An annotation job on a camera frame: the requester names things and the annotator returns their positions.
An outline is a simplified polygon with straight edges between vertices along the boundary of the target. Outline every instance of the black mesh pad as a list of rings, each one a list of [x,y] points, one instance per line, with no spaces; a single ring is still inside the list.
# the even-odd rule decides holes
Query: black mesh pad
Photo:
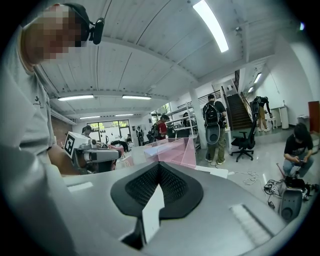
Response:
[[[165,207],[159,219],[179,219],[187,216],[203,198],[203,188],[194,178],[164,162],[154,162],[128,175],[111,188],[111,198],[125,215],[142,217],[142,210],[160,185]]]

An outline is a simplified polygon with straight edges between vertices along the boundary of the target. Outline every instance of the black device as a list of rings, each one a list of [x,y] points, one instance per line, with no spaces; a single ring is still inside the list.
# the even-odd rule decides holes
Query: black device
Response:
[[[83,21],[81,23],[83,25],[81,41],[76,42],[75,46],[80,47],[82,42],[87,41],[89,36],[89,41],[93,41],[95,45],[100,44],[105,26],[105,19],[100,17],[96,20],[95,23],[93,23],[89,20],[85,7],[83,7],[81,4],[64,3],[63,5],[70,7]]]

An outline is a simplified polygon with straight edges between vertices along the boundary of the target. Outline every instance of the man sitting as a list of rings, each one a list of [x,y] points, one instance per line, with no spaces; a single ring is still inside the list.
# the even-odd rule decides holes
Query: man sitting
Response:
[[[313,142],[307,127],[303,123],[298,123],[293,134],[286,140],[284,149],[283,171],[288,176],[294,166],[300,166],[299,175],[305,176],[314,160],[312,155]]]

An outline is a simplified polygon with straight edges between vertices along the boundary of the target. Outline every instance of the hair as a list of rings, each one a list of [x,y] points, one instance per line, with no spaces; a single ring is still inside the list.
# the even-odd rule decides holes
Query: hair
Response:
[[[299,141],[305,141],[309,135],[307,127],[301,122],[294,127],[293,133]]]
[[[170,118],[169,118],[169,116],[167,116],[166,114],[163,114],[160,119],[169,120]]]

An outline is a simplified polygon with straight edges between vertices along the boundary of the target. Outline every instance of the gray floor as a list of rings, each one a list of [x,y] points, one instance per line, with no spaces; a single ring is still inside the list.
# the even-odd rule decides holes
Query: gray floor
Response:
[[[282,179],[282,174],[279,171],[279,168],[277,166],[277,163],[279,163],[279,166],[282,168],[283,161],[284,161],[284,148],[285,148],[285,141],[276,142],[276,143],[269,143],[269,144],[257,144],[254,147],[254,154],[253,154],[253,161],[250,160],[250,158],[246,155],[243,155],[238,162],[236,162],[236,158],[238,154],[234,154],[233,156],[230,156],[227,151],[225,152],[225,163],[222,165],[217,165],[218,168],[221,169],[227,169],[229,172],[241,172],[241,173],[247,173],[248,171],[256,172],[258,174],[259,180],[257,180],[252,185],[246,185],[243,180],[250,178],[248,174],[241,174],[241,173],[235,173],[228,176],[228,179],[230,181],[235,182],[245,190],[249,191],[251,194],[253,194],[255,197],[260,199],[261,201],[266,203],[266,195],[263,192],[261,186],[264,185],[266,181],[272,179],[275,181]],[[218,150],[215,152],[215,158],[214,162],[211,164],[215,164],[215,161],[217,159]],[[200,149],[197,151],[196,154],[196,164],[199,166],[205,166],[205,167],[212,167],[209,162],[205,160],[206,150]],[[319,166],[320,166],[320,152],[317,154],[314,154],[313,156],[314,164],[309,169],[307,174],[304,176],[303,180],[306,183],[309,184],[319,184],[320,183],[320,172],[319,172]],[[301,213],[306,210],[305,204],[311,204],[314,197],[310,197],[309,202],[304,202]],[[275,210],[278,211],[280,199],[277,199],[275,196],[271,196],[270,201],[273,202],[275,205]]]

